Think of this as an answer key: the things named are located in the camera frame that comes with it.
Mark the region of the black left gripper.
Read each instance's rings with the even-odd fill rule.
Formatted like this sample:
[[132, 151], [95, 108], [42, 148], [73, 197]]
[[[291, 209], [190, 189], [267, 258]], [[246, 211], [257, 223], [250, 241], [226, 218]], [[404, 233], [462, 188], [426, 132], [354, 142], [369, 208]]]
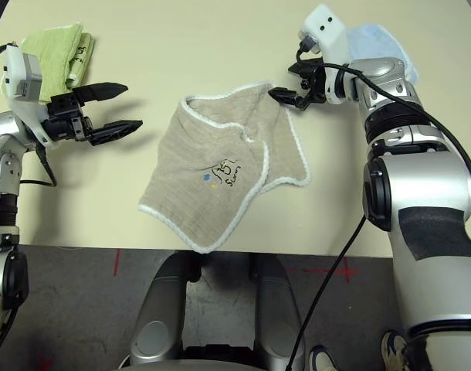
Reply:
[[120, 120], [92, 130], [91, 121], [83, 115], [81, 104], [109, 100], [127, 90], [126, 85], [104, 82], [76, 87], [73, 94], [52, 97], [46, 105], [48, 118], [42, 122], [42, 127], [54, 141], [85, 141], [89, 135], [89, 143], [97, 146], [119, 140], [135, 132], [143, 121]]

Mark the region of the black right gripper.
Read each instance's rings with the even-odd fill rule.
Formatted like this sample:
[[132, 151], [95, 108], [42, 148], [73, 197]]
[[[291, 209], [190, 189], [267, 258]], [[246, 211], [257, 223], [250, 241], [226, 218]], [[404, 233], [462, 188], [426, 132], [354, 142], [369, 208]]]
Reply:
[[327, 101], [325, 94], [326, 73], [322, 58], [301, 60], [288, 68], [290, 73], [301, 77], [301, 87], [308, 90], [301, 97], [295, 90], [284, 87], [274, 87], [268, 94], [279, 104], [284, 104], [305, 111], [311, 104], [324, 104]]

